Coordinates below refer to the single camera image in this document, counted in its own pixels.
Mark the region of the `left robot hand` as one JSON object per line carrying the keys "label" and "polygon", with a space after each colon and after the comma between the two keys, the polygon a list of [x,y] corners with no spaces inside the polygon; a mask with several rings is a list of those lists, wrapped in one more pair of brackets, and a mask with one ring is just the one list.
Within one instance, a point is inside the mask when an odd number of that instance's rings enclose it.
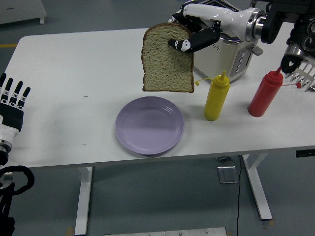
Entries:
{"label": "left robot hand", "polygon": [[31,91],[27,87],[22,94],[23,82],[19,81],[11,93],[13,79],[7,78],[5,73],[0,76],[0,144],[12,146],[13,139],[21,132],[23,125],[26,98]]}

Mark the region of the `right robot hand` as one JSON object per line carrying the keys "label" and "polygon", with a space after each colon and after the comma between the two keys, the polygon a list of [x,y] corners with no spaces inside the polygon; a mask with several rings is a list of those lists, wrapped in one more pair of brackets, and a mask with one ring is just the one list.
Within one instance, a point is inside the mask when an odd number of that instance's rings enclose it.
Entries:
{"label": "right robot hand", "polygon": [[192,35],[183,40],[170,39],[168,45],[189,54],[218,42],[222,33],[237,37],[241,41],[250,41],[248,20],[253,11],[253,8],[233,11],[221,6],[198,4],[191,0],[184,3],[169,22],[182,24]]}

